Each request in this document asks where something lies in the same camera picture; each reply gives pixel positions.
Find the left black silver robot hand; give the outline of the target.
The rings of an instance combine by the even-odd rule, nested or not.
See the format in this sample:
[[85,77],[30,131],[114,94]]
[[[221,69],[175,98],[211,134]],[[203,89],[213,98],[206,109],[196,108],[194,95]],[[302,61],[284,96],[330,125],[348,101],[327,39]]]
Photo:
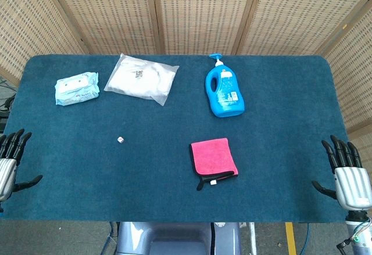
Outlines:
[[31,188],[43,178],[43,175],[38,175],[29,182],[16,183],[17,169],[31,136],[31,132],[24,134],[24,129],[1,135],[1,203],[7,201],[12,193]]

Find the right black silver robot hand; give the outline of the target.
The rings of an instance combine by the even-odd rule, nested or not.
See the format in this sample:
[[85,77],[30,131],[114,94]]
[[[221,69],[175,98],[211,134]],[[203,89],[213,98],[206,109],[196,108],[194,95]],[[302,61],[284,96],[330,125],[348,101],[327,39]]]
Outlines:
[[371,184],[369,174],[363,167],[357,147],[351,142],[344,142],[331,135],[333,145],[322,140],[327,152],[335,189],[327,189],[317,181],[313,187],[323,195],[337,200],[348,211],[367,211],[371,209]]

